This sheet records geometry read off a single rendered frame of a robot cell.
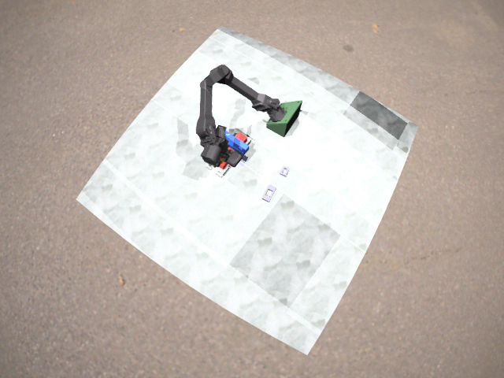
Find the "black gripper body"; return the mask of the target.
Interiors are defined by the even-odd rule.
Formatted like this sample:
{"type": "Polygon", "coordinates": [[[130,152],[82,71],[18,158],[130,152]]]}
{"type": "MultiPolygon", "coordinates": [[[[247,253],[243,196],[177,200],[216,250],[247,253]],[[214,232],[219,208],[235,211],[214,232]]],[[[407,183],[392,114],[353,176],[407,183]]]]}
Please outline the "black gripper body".
{"type": "Polygon", "coordinates": [[[227,163],[233,168],[238,165],[238,163],[242,160],[243,155],[237,150],[228,149],[228,140],[226,140],[226,144],[221,148],[221,153],[227,158],[227,163]]]}

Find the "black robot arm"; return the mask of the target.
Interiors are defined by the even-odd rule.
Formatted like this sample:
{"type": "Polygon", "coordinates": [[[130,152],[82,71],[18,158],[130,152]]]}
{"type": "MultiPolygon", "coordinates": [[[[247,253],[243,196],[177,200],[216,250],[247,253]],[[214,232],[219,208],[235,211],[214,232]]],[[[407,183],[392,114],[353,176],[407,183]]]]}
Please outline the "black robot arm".
{"type": "Polygon", "coordinates": [[[236,92],[239,92],[243,97],[248,98],[252,102],[252,108],[263,113],[267,113],[272,122],[281,121],[287,111],[280,106],[278,98],[271,98],[266,94],[258,93],[251,87],[247,86],[243,81],[233,76],[232,70],[226,65],[219,65],[212,69],[209,75],[200,82],[200,116],[196,122],[195,132],[201,139],[201,144],[204,147],[201,153],[202,160],[212,165],[214,168],[219,167],[222,163],[223,154],[221,148],[226,144],[226,129],[227,127],[218,125],[216,128],[215,120],[213,119],[213,85],[226,84],[236,92]],[[206,139],[206,136],[210,138],[206,139]]]}

